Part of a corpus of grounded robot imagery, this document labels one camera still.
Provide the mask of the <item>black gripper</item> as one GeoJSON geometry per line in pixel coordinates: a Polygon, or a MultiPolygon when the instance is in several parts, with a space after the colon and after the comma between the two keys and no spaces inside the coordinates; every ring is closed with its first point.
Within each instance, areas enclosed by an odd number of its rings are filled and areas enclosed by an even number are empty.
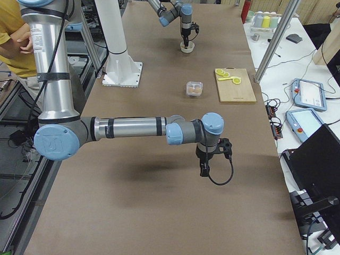
{"type": "Polygon", "coordinates": [[[195,154],[200,160],[200,176],[208,177],[210,172],[210,167],[208,166],[209,160],[213,158],[214,155],[224,154],[225,158],[229,160],[232,166],[232,144],[228,138],[220,138],[219,142],[212,152],[206,152],[206,147],[199,148],[200,143],[196,146],[195,154]]]}
{"type": "Polygon", "coordinates": [[[183,38],[184,47],[189,46],[189,36],[191,34],[191,28],[181,28],[181,35],[183,38]]]}

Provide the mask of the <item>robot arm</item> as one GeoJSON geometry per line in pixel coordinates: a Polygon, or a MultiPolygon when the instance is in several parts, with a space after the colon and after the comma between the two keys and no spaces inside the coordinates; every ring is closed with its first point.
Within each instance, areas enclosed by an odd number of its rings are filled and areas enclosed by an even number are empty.
{"type": "MultiPolygon", "coordinates": [[[[225,185],[234,174],[232,145],[220,138],[224,120],[217,113],[207,113],[201,119],[187,122],[183,117],[81,117],[86,98],[78,77],[70,74],[65,31],[81,31],[83,23],[81,1],[17,1],[23,20],[29,25],[37,69],[42,112],[38,116],[39,129],[33,139],[36,150],[50,160],[68,159],[88,142],[102,138],[166,136],[169,145],[196,143],[200,159],[200,176],[209,177],[216,185],[225,185]],[[209,160],[224,154],[231,165],[231,176],[225,183],[216,183],[210,176],[209,160]]],[[[181,35],[185,47],[188,36],[197,27],[191,22],[192,6],[177,1],[167,11],[161,1],[148,1],[163,26],[181,18],[181,35]]],[[[105,85],[137,87],[142,62],[135,62],[128,54],[120,8],[117,1],[95,1],[102,30],[114,43],[107,45],[108,68],[105,85]]]]}
{"type": "Polygon", "coordinates": [[[190,3],[182,1],[157,1],[148,0],[149,5],[157,13],[159,22],[163,27],[180,18],[180,30],[183,42],[180,48],[183,53],[191,53],[195,44],[193,39],[199,34],[199,25],[192,21],[193,7],[190,3]]]}

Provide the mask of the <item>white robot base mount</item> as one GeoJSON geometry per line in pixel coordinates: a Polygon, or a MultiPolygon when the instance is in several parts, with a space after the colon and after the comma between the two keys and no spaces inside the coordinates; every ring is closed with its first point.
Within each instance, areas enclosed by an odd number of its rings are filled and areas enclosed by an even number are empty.
{"type": "Polygon", "coordinates": [[[118,1],[97,0],[95,4],[109,52],[103,85],[138,87],[143,64],[128,54],[118,1]]]}

